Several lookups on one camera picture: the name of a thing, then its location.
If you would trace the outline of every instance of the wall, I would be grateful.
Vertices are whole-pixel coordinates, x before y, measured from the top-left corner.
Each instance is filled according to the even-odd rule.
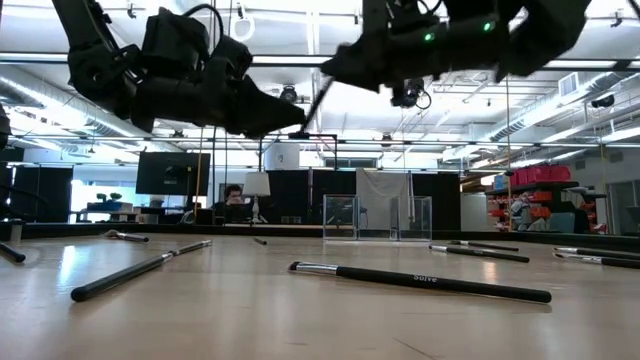
[[[572,161],[570,164],[571,179],[579,182],[580,186],[594,186],[596,192],[599,194],[605,193],[603,181],[606,181],[607,184],[615,184],[640,179],[640,150],[616,149],[611,151],[621,151],[624,156],[623,161],[611,163],[605,160],[603,168],[601,158],[587,157],[582,159],[585,161],[586,166],[581,170],[577,170],[575,166],[576,162]],[[598,223],[609,224],[606,216],[607,205],[605,200],[596,202],[596,211],[598,213]]]
[[[487,196],[460,194],[460,222],[462,231],[495,231],[486,216]]]

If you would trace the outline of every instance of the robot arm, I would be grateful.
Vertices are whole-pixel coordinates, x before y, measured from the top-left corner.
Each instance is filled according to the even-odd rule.
[[[118,48],[111,21],[95,0],[53,0],[69,38],[71,83],[78,92],[146,131],[154,119],[222,126],[259,138],[290,125],[308,124],[301,109],[258,90],[246,71],[247,47],[223,34],[208,54],[209,35],[189,16],[160,8],[147,20],[142,49]],[[363,1],[363,33],[321,66],[336,81],[401,96],[406,81],[437,79],[449,71],[494,69],[496,81],[526,76],[576,43],[590,0],[442,0],[449,14],[421,13],[418,0]],[[527,19],[510,32],[521,9]],[[407,102],[394,101],[395,106]]]
[[[247,47],[223,34],[208,53],[205,26],[160,8],[147,20],[142,49],[118,48],[111,22],[95,0],[53,0],[69,39],[71,84],[80,94],[121,119],[151,132],[156,118],[224,127],[260,138],[305,123],[302,109],[261,92],[246,71]]]
[[[449,71],[497,68],[527,76],[575,45],[590,0],[444,0],[448,22],[416,0],[363,1],[363,33],[338,48],[321,70],[336,81],[378,91],[407,79]],[[514,31],[509,21],[526,9]]]

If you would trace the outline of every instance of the man sitting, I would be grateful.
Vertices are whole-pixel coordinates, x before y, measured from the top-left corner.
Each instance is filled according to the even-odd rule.
[[[214,206],[216,217],[224,217],[225,222],[245,222],[251,218],[251,208],[245,205],[239,185],[227,186],[224,198],[224,202],[218,202]]]

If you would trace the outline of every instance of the cable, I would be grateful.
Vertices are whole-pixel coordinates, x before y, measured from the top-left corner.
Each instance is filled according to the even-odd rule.
[[[636,13],[638,20],[640,20],[640,6],[638,5],[638,2],[635,0],[628,0],[628,1],[629,1],[629,6],[631,6],[633,11]]]
[[[43,197],[41,197],[40,195],[38,195],[36,193],[32,193],[30,191],[18,189],[15,186],[4,185],[4,184],[0,184],[0,189],[7,190],[9,192],[9,194],[10,193],[18,193],[18,194],[25,195],[27,197],[31,197],[31,198],[35,199],[36,201],[42,203],[42,205],[44,205],[45,214],[49,213],[49,202],[47,202],[46,199],[44,199]],[[22,220],[33,219],[33,220],[36,220],[36,221],[39,219],[37,213],[35,215],[29,215],[27,213],[21,213],[21,212],[15,211],[15,210],[11,209],[10,206],[7,206],[6,204],[1,204],[1,206],[2,206],[3,210],[5,210],[6,212],[8,212],[9,214],[11,214],[12,216],[14,216],[16,218],[20,218]]]
[[[506,91],[507,91],[507,129],[511,126],[511,103],[510,103],[510,92],[509,92],[509,77],[505,77],[506,81]],[[507,132],[507,171],[511,172],[511,132]],[[511,213],[511,176],[507,176],[507,211],[509,214],[509,230],[508,232],[513,231],[513,214]]]
[[[427,109],[429,109],[429,108],[431,107],[431,104],[433,104],[433,99],[431,98],[431,95],[429,95],[429,93],[428,93],[426,90],[424,90],[424,89],[422,90],[422,95],[423,95],[423,96],[424,96],[424,95],[426,95],[426,96],[427,96],[427,98],[429,99],[429,105],[427,105],[427,106],[425,106],[425,107],[422,107],[422,106],[418,105],[418,101],[416,101],[416,107],[417,107],[418,109],[420,109],[420,110],[427,110]]]
[[[608,195],[609,191],[607,191],[607,172],[606,172],[607,162],[604,156],[604,142],[602,141],[602,137],[600,138],[600,162],[602,163],[602,191]],[[613,219],[613,214],[611,214],[609,201],[610,199],[607,198],[606,201],[604,202],[605,212],[607,214],[607,232],[606,232],[607,234],[609,234],[611,231],[611,226],[609,226],[609,224],[613,223],[613,221],[610,221]]]
[[[182,16],[185,17],[190,17],[191,15],[195,14],[196,12],[202,10],[202,9],[209,9],[211,11],[213,11],[213,14],[216,16],[216,19],[218,20],[218,29],[220,31],[220,34],[224,34],[224,24],[222,23],[222,16],[220,16],[220,13],[218,12],[218,10],[209,5],[209,4],[200,4],[200,5],[196,5],[194,7],[192,7],[191,9],[187,10],[187,12],[185,12],[184,14],[182,14]]]
[[[231,17],[233,17],[233,0],[229,0],[229,36],[231,36]]]
[[[225,130],[224,132],[224,192],[227,192],[227,171],[229,168],[229,145],[228,145],[228,138],[229,138],[229,133],[227,133],[227,131]],[[222,201],[224,202],[224,206],[223,206],[223,216],[224,216],[224,224],[226,226],[227,224],[227,199],[226,197],[222,198]]]
[[[427,9],[428,14],[434,14],[436,11],[438,11],[438,9],[440,8],[440,5],[442,5],[442,0],[438,0],[438,3],[436,4],[436,6],[434,6],[433,9],[429,9],[429,7],[427,6],[427,3],[424,2],[424,0],[418,0],[418,1]]]
[[[200,128],[200,152],[198,153],[198,174],[196,175],[196,202],[193,205],[193,216],[198,218],[198,197],[200,196],[200,173],[202,171],[202,139],[204,138],[204,126]]]

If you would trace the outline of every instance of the silver ferrule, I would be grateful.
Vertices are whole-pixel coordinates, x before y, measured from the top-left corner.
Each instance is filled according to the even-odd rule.
[[[447,252],[446,246],[429,245],[429,249],[433,251]]]
[[[583,255],[569,255],[569,254],[560,254],[565,259],[571,259],[576,261],[588,262],[592,264],[602,264],[602,258],[597,256],[583,256]]]
[[[556,248],[557,251],[563,252],[565,254],[577,254],[577,248]]]
[[[335,276],[338,271],[338,265],[298,263],[296,271]]]

